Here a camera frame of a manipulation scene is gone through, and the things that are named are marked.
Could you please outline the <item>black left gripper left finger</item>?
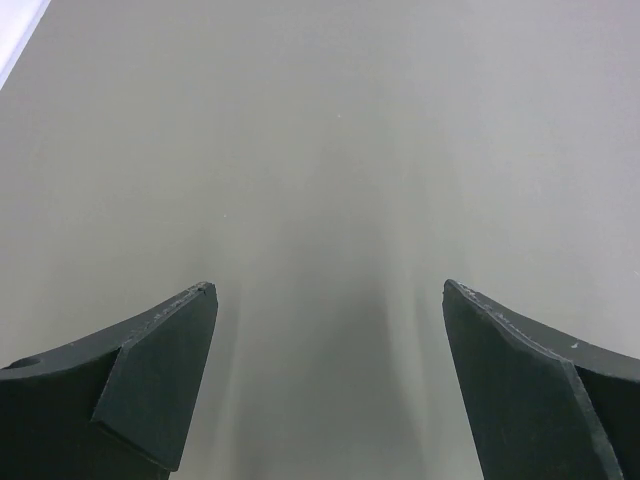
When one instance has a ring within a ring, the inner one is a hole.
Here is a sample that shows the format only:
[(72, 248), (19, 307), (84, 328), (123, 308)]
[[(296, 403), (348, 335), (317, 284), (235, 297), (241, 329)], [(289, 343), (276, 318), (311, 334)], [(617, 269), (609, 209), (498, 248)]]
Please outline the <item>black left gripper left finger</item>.
[(178, 470), (217, 316), (214, 284), (1, 370), (4, 479)]

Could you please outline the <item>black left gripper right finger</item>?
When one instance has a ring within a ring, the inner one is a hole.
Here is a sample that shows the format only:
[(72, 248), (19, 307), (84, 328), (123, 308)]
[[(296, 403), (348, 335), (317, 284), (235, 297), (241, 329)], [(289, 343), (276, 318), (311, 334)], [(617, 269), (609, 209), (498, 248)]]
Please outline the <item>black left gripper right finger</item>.
[(442, 307), (484, 478), (638, 478), (637, 359), (453, 280)]

